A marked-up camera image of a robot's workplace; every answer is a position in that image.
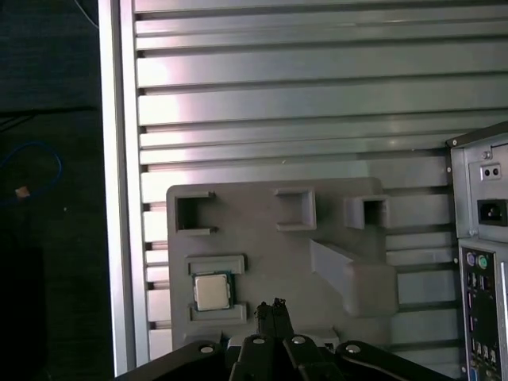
power socket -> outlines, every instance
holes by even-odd
[[[500,180],[501,164],[484,165],[480,167],[482,181]]]

angled plastic block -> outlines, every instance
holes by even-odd
[[[176,194],[171,200],[173,218],[168,228],[183,236],[209,236],[217,231],[214,226],[202,226],[200,208],[205,202],[213,202],[214,192],[187,192]]]
[[[334,244],[310,241],[312,270],[342,295],[353,317],[390,316],[398,310],[397,273],[387,264],[364,260]]]
[[[390,203],[385,194],[344,199],[344,223],[349,228],[365,229],[365,225],[390,227]]]
[[[281,198],[298,198],[299,221],[282,221],[277,223],[280,232],[298,232],[315,230],[316,222],[316,196],[312,188],[279,188],[274,190],[274,195]]]

usb port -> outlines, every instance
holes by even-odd
[[[489,291],[491,288],[488,277],[482,276],[482,290]]]

rear i/o panel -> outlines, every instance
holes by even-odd
[[[501,380],[495,254],[462,247],[461,255],[469,379]]]

square slot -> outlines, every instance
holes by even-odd
[[[346,198],[344,219],[349,228],[365,229],[366,225],[389,228],[389,198],[384,194]]]
[[[202,223],[202,208],[213,202],[215,193],[181,194],[175,196],[175,230],[191,236],[210,235],[217,227]]]
[[[281,188],[274,191],[274,195],[290,208],[291,220],[277,223],[280,232],[298,232],[315,230],[316,196],[314,190],[308,188]]]

